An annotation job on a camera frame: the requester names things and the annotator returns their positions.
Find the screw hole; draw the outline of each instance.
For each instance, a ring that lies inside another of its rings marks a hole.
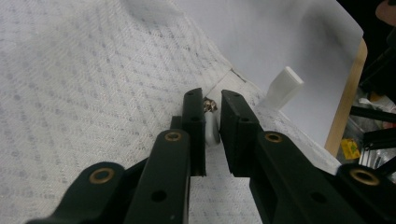
[[[157,190],[151,194],[151,200],[155,203],[163,202],[166,199],[166,193],[163,190]]]
[[[313,193],[311,193],[310,196],[317,203],[326,203],[327,202],[326,197],[319,192],[313,192]]]
[[[350,175],[357,181],[365,185],[377,186],[379,179],[372,173],[362,169],[352,169],[349,171]]]
[[[114,176],[114,170],[111,168],[100,168],[95,170],[90,175],[90,182],[92,184],[105,184]]]
[[[265,139],[267,139],[270,142],[274,143],[280,143],[282,142],[282,137],[279,134],[276,133],[268,133],[265,135]]]
[[[165,135],[166,141],[169,141],[169,142],[176,142],[176,141],[180,140],[180,138],[181,138],[180,133],[167,133]]]

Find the yellow component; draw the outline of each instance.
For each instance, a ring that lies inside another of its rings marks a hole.
[[[341,148],[347,160],[354,160],[361,156],[358,145],[352,138],[344,138],[341,140]]]

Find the white fabric surface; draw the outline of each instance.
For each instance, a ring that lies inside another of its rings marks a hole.
[[[220,104],[238,91],[265,130],[281,131],[316,166],[337,161],[233,72],[215,45],[163,0],[9,0],[0,8],[0,223],[46,217],[86,167],[147,157],[156,135],[201,87]],[[191,223],[258,223],[248,180],[222,145],[191,180]]]

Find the white object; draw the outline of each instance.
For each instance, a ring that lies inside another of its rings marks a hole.
[[[205,113],[205,141],[210,146],[216,146],[220,143],[219,128],[216,122],[216,116],[208,111]]]
[[[285,67],[271,83],[265,96],[265,103],[273,109],[279,110],[297,94],[303,85],[304,82],[300,77],[290,67]]]

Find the white textured cloth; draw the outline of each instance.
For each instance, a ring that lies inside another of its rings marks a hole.
[[[145,159],[181,114],[184,92],[198,87],[216,99],[239,91],[265,130],[289,134],[317,166],[338,165],[259,106],[260,90],[169,1],[3,1],[0,67],[0,223],[48,216],[94,163]],[[222,146],[207,150],[206,165],[208,177],[191,180],[190,222],[261,222]]]

